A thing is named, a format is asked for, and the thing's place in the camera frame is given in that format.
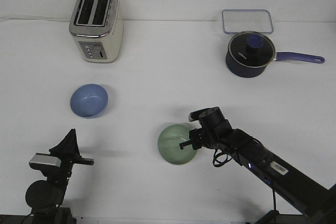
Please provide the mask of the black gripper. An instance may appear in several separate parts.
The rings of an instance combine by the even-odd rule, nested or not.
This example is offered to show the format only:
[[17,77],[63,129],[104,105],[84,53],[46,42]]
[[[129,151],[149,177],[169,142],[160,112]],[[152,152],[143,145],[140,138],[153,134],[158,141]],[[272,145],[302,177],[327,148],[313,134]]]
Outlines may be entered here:
[[94,164],[94,159],[84,158],[80,155],[75,129],[71,129],[64,139],[49,152],[51,156],[60,160],[59,167],[53,168],[50,172],[49,177],[53,179],[69,179],[74,164],[89,166]]
[[180,149],[183,150],[184,147],[191,145],[194,150],[202,147],[224,150],[224,138],[230,135],[233,129],[220,108],[209,108],[208,115],[201,118],[199,123],[201,128],[191,130],[190,140],[180,143]]

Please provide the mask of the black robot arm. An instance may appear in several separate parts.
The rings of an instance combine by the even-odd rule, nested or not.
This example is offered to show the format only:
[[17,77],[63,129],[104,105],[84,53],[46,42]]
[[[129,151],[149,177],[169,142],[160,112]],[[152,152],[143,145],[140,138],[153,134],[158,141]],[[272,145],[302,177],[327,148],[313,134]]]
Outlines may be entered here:
[[32,223],[76,223],[71,209],[62,207],[74,164],[94,164],[92,158],[80,155],[76,130],[71,129],[48,154],[36,153],[29,167],[40,171],[45,180],[33,182],[26,190],[25,200],[31,208]]
[[189,114],[189,121],[199,121],[201,128],[189,132],[191,145],[220,150],[239,165],[246,167],[263,183],[295,207],[298,215],[280,214],[270,210],[258,223],[335,223],[335,187],[326,189],[291,166],[261,142],[240,129],[233,129],[220,108],[205,108]]

